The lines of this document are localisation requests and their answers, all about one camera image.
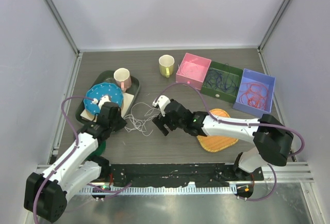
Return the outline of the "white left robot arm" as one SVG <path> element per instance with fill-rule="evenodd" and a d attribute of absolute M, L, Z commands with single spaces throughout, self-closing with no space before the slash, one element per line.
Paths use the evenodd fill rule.
<path fill-rule="evenodd" d="M 96 121 L 86 123 L 75 132 L 72 145 L 52 165 L 27 178 L 24 208 L 33 213 L 35 223 L 39 217 L 56 222 L 71 198 L 85 185 L 93 180 L 105 182 L 109 178 L 109 160 L 94 152 L 111 133 L 126 124 L 120 106 L 105 102 Z"/>

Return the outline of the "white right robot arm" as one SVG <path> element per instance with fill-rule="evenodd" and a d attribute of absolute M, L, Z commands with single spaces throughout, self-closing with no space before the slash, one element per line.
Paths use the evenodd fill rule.
<path fill-rule="evenodd" d="M 247 141 L 253 149 L 241 152 L 233 165 L 234 178 L 245 180 L 257 168 L 267 164 L 284 167 L 287 164 L 293 134 L 272 115 L 256 119 L 235 119 L 191 112 L 174 99 L 162 95 L 153 102 L 160 114 L 153 123 L 164 135 L 182 129 L 191 136 L 224 136 Z"/>

